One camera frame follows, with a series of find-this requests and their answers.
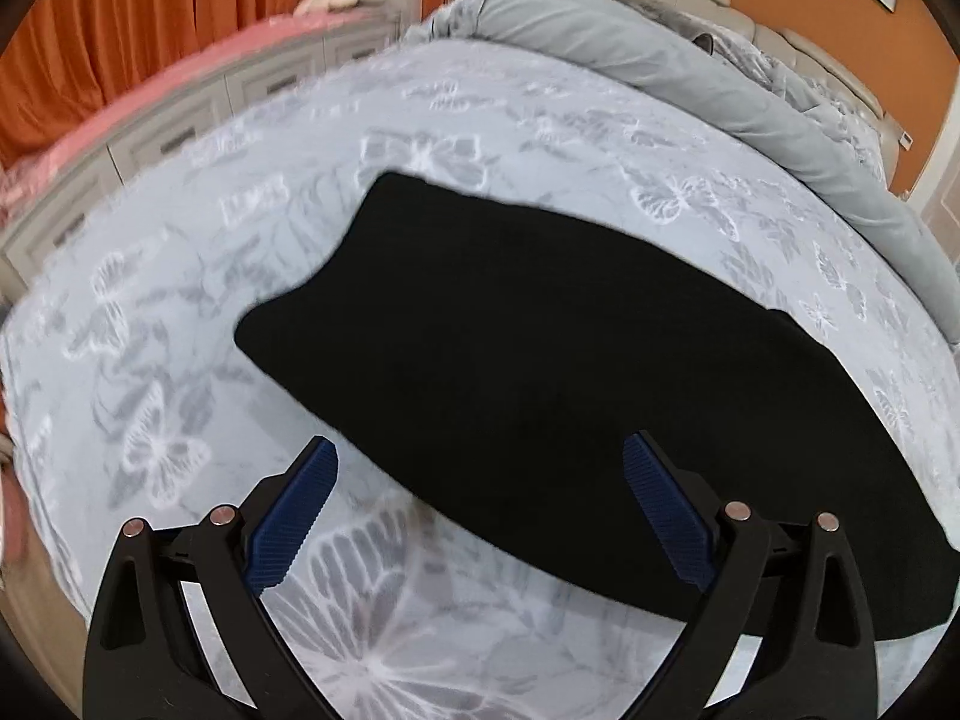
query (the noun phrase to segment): folded black fabric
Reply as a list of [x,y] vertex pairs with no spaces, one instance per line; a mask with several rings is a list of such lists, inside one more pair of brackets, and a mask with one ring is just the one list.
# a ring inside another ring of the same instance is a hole
[[835,512],[878,638],[949,616],[960,556],[832,353],[654,245],[383,175],[330,260],[235,338],[405,488],[586,589],[678,619],[698,598],[623,478],[647,429],[764,517]]

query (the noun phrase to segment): pink cloth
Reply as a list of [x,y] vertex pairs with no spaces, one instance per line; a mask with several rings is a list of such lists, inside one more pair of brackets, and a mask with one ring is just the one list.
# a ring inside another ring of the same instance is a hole
[[356,8],[344,13],[273,16],[163,69],[99,110],[47,151],[18,160],[11,170],[0,175],[0,227],[29,208],[31,201],[50,185],[63,167],[104,141],[117,124],[162,100],[176,88],[211,76],[218,67],[276,43],[370,18],[373,12],[369,8]]

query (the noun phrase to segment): beige leather headboard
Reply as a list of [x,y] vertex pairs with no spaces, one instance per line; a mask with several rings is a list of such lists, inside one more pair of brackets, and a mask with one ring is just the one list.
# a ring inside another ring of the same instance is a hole
[[819,80],[848,100],[880,132],[887,185],[893,180],[902,130],[883,110],[877,96],[860,79],[815,43],[792,29],[774,30],[731,7],[731,0],[657,0],[743,35],[801,76]]

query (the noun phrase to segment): cabinet door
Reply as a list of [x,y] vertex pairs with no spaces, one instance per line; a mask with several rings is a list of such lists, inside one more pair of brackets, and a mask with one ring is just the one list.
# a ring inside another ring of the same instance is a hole
[[285,52],[271,53],[251,65],[227,74],[227,93],[230,107],[240,113],[253,103],[295,86],[310,76],[323,74],[323,38],[306,46]]
[[108,143],[117,172],[127,182],[144,167],[176,154],[184,143],[203,135],[232,115],[224,79],[145,113]]
[[346,64],[350,60],[362,59],[378,50],[385,49],[397,40],[397,23],[384,22],[376,25],[357,25],[345,28],[323,38],[323,54],[326,57],[326,69]]
[[102,148],[39,199],[4,246],[7,259],[20,278],[29,283],[40,272],[47,255],[61,247],[83,224],[88,211],[119,187],[113,161]]

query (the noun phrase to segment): cabinet handle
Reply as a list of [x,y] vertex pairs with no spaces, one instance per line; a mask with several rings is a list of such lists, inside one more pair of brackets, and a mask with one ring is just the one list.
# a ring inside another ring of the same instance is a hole
[[270,97],[270,95],[275,95],[281,89],[286,89],[288,86],[293,86],[295,83],[296,83],[296,74],[293,74],[292,76],[287,76],[286,79],[280,79],[276,83],[272,83],[270,84],[270,86],[267,87],[267,97]]
[[181,132],[181,134],[176,136],[176,138],[171,138],[169,141],[164,143],[163,146],[160,147],[160,153],[163,154],[163,156],[166,156],[171,151],[176,151],[191,138],[196,137],[197,129],[195,127],[187,127],[183,132]]
[[80,225],[83,224],[83,220],[85,218],[86,214],[80,214],[77,218],[75,218],[75,220],[71,221],[71,223],[67,225],[64,232],[61,232],[61,234],[54,238],[54,248],[60,248],[62,245],[64,245],[66,240],[75,232],[77,232],[77,230],[80,228]]

